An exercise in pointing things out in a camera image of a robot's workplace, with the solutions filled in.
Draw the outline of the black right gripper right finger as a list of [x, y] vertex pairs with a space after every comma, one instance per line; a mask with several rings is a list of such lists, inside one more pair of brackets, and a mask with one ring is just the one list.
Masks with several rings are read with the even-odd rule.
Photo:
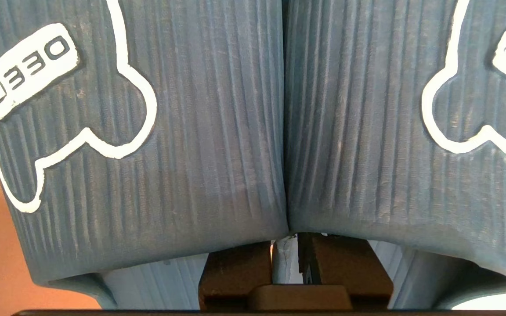
[[394, 290], [364, 239], [300, 233], [299, 269], [304, 284], [343, 286], [355, 309], [386, 309]]

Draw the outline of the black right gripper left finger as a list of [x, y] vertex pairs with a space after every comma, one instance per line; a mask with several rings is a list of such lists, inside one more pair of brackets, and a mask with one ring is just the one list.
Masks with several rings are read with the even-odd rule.
[[246, 309], [250, 293], [271, 284], [271, 242], [212, 252], [199, 280], [199, 307]]

